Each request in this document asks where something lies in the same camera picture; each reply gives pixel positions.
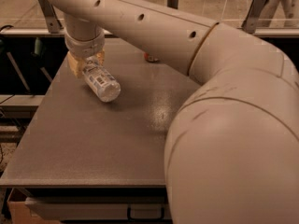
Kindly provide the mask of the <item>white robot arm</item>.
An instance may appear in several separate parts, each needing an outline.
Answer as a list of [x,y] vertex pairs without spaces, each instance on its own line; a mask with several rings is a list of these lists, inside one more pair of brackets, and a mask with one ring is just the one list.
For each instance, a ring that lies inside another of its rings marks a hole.
[[142,0],[49,0],[199,84],[173,120],[174,224],[299,224],[298,73],[260,38]]

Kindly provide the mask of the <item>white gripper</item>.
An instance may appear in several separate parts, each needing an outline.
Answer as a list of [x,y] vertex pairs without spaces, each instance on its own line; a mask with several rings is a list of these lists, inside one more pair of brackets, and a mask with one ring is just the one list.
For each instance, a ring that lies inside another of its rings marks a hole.
[[92,57],[96,53],[98,62],[103,65],[105,61],[105,35],[102,29],[92,34],[91,38],[86,40],[79,40],[73,37],[68,31],[64,32],[64,42],[68,48],[67,60],[72,73],[76,78],[83,76],[82,70],[84,60],[81,58]]

